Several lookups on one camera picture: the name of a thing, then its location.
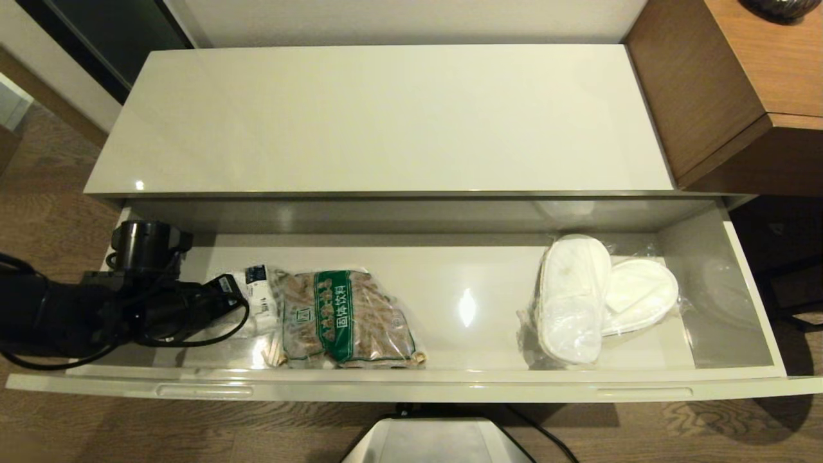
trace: packaged food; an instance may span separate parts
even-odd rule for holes
[[[397,303],[366,272],[277,276],[283,360],[290,367],[421,367],[421,351]]]

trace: dresser top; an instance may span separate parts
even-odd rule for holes
[[[109,197],[671,192],[622,45],[152,53],[86,185]]]

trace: open drawer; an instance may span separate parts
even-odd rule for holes
[[[204,348],[124,346],[54,374],[12,374],[33,391],[209,400],[618,402],[823,391],[787,377],[723,205],[707,198],[140,199],[128,217],[195,233],[180,279],[269,264],[368,269],[403,302],[428,357],[421,370],[297,370],[263,359],[269,338]],[[535,361],[519,311],[532,303],[549,236],[600,238],[615,261],[654,255],[687,300],[646,330],[604,340],[593,367]]]

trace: packaged slippers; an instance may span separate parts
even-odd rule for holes
[[[590,236],[563,236],[549,248],[535,317],[544,352],[567,363],[597,360],[610,273],[608,250]]]
[[[534,321],[540,347],[567,364],[597,361],[603,336],[658,323],[676,304],[679,287],[664,265],[630,259],[611,265],[599,240],[560,238],[543,256]]]

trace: plastic packaging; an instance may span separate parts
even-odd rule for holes
[[[397,302],[367,272],[279,273],[282,362],[318,368],[416,368],[425,354]]]
[[[277,311],[277,300],[269,283],[266,267],[257,265],[242,272],[231,272],[230,275],[237,282],[240,293],[249,302],[250,309],[246,324],[231,339],[253,338],[278,331],[281,317]],[[240,323],[243,315],[242,311],[232,311],[215,320],[204,332],[212,338],[227,333]]]
[[[611,269],[602,335],[630,333],[654,325],[677,304],[677,279],[652,260],[631,259]]]
[[[170,361],[181,367],[263,369],[276,366],[281,358],[282,314],[278,291],[271,285],[271,273],[263,265],[230,272],[249,303],[249,319],[243,328],[220,343],[187,348],[181,359]],[[189,340],[221,336],[234,329],[243,315],[243,311],[232,311]]]
[[[532,310],[518,313],[531,369],[593,367],[604,337],[646,330],[690,306],[653,242],[621,244],[568,235],[546,250]],[[612,257],[621,252],[631,257]]]
[[[543,257],[537,294],[537,337],[562,362],[591,363],[602,344],[611,256],[598,240],[563,236]]]

